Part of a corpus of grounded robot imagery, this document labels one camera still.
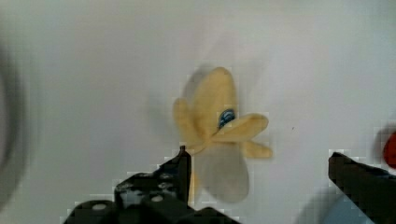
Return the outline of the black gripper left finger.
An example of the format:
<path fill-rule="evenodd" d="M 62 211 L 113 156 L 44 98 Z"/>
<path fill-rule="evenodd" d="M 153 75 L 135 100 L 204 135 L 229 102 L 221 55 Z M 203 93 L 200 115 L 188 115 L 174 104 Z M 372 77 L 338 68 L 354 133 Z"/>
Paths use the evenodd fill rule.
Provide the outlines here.
<path fill-rule="evenodd" d="M 191 155 L 184 147 L 152 173 L 120 182 L 114 199 L 77 205 L 64 224 L 240 224 L 220 211 L 188 205 Z"/>

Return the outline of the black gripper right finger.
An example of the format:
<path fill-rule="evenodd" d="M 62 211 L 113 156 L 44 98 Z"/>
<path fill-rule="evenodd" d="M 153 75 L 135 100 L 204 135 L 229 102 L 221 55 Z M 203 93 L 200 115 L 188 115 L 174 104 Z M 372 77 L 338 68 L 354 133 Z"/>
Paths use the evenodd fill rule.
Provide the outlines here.
<path fill-rule="evenodd" d="M 396 223 L 395 175 L 334 152 L 328 177 L 374 224 Z"/>

